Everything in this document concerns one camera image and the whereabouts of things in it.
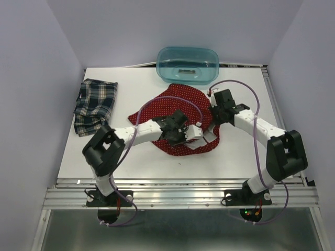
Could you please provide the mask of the red polka dot skirt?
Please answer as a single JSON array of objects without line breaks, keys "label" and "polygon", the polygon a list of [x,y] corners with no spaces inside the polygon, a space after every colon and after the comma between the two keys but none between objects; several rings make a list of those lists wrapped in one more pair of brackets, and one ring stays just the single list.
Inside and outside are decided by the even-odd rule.
[{"label": "red polka dot skirt", "polygon": [[172,156],[202,154],[215,149],[220,142],[220,126],[213,124],[209,111],[210,101],[200,90],[182,84],[170,84],[154,101],[141,111],[140,123],[156,117],[170,116],[181,110],[188,118],[187,125],[201,122],[204,139],[193,140],[191,147],[186,144],[170,146],[166,140],[153,141],[152,144],[161,151]]}]

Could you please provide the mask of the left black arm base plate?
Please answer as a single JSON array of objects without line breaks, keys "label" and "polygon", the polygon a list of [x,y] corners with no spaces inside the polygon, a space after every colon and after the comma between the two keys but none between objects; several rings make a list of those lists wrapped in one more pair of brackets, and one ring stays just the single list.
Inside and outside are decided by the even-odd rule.
[{"label": "left black arm base plate", "polygon": [[[97,218],[101,225],[107,227],[124,226],[134,219],[137,213],[137,207],[133,203],[133,191],[123,190],[112,192],[109,196],[103,196],[97,189],[84,190],[87,199],[86,206],[88,208],[97,208]],[[135,208],[135,214],[124,223],[116,223],[121,215],[122,208]]]}]

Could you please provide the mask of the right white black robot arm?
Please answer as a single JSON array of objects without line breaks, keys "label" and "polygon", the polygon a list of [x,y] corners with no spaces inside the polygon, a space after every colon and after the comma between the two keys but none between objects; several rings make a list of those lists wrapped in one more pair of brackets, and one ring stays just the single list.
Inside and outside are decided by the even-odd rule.
[{"label": "right white black robot arm", "polygon": [[251,135],[255,152],[258,143],[266,148],[265,168],[258,168],[258,174],[247,180],[241,190],[242,201],[253,204],[260,193],[285,178],[308,167],[302,136],[296,130],[285,131],[259,118],[248,106],[237,105],[228,89],[213,89],[208,92],[209,110],[214,123],[229,123]]}]

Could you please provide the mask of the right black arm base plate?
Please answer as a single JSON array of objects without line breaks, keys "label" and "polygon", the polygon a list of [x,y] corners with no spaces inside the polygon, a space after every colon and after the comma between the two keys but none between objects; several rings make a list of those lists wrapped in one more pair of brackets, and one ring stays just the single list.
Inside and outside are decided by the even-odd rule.
[{"label": "right black arm base plate", "polygon": [[268,189],[253,193],[245,181],[240,189],[225,190],[221,204],[225,207],[242,206],[242,218],[247,222],[258,223],[263,215],[262,207],[272,205],[272,200]]}]

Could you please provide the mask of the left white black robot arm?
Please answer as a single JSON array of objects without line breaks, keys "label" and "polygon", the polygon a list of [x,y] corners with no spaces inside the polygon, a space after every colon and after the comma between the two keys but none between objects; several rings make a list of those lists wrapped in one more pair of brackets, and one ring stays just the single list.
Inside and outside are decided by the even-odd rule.
[{"label": "left white black robot arm", "polygon": [[151,141],[166,140],[175,146],[203,135],[201,128],[186,125],[187,121],[187,116],[176,110],[171,116],[156,117],[131,127],[102,126],[82,150],[94,173],[99,201],[105,206],[116,202],[113,172],[121,163],[123,151],[129,152],[132,146]]}]

